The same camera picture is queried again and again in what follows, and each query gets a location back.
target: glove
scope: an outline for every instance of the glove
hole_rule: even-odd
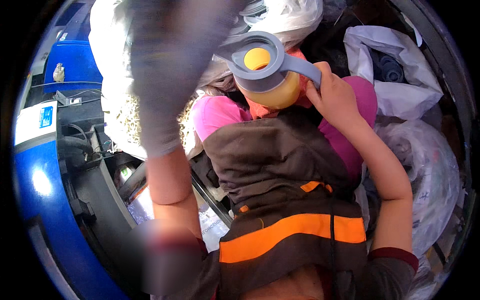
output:
[[[140,98],[141,140],[149,157],[180,145],[177,116],[245,3],[132,1],[133,92]]]

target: worker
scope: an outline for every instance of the worker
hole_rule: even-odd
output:
[[[206,253],[176,116],[244,2],[173,2],[167,12],[135,10],[134,91],[155,217],[187,228],[204,253],[195,278],[162,299],[403,298],[418,268],[410,182],[372,129],[372,84],[342,80],[326,62],[315,64],[320,90],[309,82],[306,91],[324,118],[318,127],[295,114],[251,120],[226,97],[192,109],[235,215],[219,250]],[[353,195],[363,162],[383,200],[369,248]]]

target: orange cloth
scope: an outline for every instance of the orange cloth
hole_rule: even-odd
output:
[[[287,53],[291,56],[295,56],[303,60],[307,60],[297,46],[290,48],[290,50],[288,50]],[[312,106],[312,103],[305,95],[308,81],[309,79],[307,77],[300,75],[300,95],[299,95],[299,98],[297,99],[297,102],[295,102],[295,105],[300,105],[305,108],[310,108]],[[267,108],[261,104],[251,101],[248,98],[246,99],[248,104],[250,105],[250,114],[252,115],[252,118],[254,120],[258,118],[274,118],[277,116],[278,112],[280,111],[279,109]]]

